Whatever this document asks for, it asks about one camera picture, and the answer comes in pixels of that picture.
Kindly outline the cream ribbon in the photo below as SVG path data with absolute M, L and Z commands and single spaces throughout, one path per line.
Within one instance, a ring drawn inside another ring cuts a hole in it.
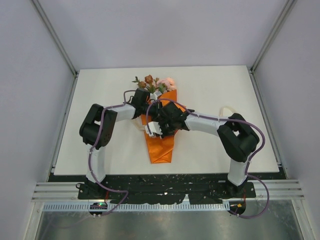
M 236 110 L 233 107 L 225 105 L 219 109 L 218 117 L 221 119 L 222 117 L 230 116 L 234 113 L 236 113 Z M 131 123 L 137 130 L 145 131 L 146 117 L 144 115 L 138 116 L 137 118 L 132 119 Z

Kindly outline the fake flower bouquet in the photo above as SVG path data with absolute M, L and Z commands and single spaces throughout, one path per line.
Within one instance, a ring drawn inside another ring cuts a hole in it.
M 171 77 L 160 79 L 159 77 L 153 78 L 153 76 L 149 74 L 144 77 L 144 80 L 140 80 L 136 76 L 132 82 L 139 88 L 143 88 L 152 94 L 156 92 L 164 94 L 177 89 L 175 80 Z

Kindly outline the orange wrapping paper sheet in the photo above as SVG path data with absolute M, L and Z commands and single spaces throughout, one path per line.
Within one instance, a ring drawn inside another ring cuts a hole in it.
M 164 93 L 160 98 L 167 98 L 177 101 L 177 90 L 171 90 Z M 146 125 L 146 115 L 141 115 L 142 125 Z M 172 162 L 172 155 L 174 149 L 174 135 L 164 138 L 149 137 L 147 133 L 144 133 L 144 138 L 148 150 L 149 160 L 151 164 L 169 164 Z

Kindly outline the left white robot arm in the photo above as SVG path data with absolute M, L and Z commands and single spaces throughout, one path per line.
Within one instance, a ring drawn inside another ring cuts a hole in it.
M 103 184 L 106 177 L 105 148 L 110 142 L 115 124 L 124 120 L 133 120 L 141 115 L 151 117 L 160 113 L 162 103 L 149 104 L 150 94 L 138 88 L 133 91 L 130 100 L 112 106 L 94 103 L 88 110 L 79 129 L 79 135 L 87 148 L 88 169 L 84 184 L 90 186 L 89 193 L 96 199 L 102 199 L 107 193 Z

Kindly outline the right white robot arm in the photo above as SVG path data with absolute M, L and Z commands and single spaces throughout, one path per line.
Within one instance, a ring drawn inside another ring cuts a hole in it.
M 153 122 L 146 126 L 149 135 L 172 136 L 178 130 L 198 131 L 217 136 L 230 157 L 226 191 L 231 197 L 244 192 L 251 158 L 257 151 L 260 138 L 257 128 L 239 113 L 229 117 L 205 115 L 188 109 L 172 100 L 164 104 L 154 103 L 147 110 Z

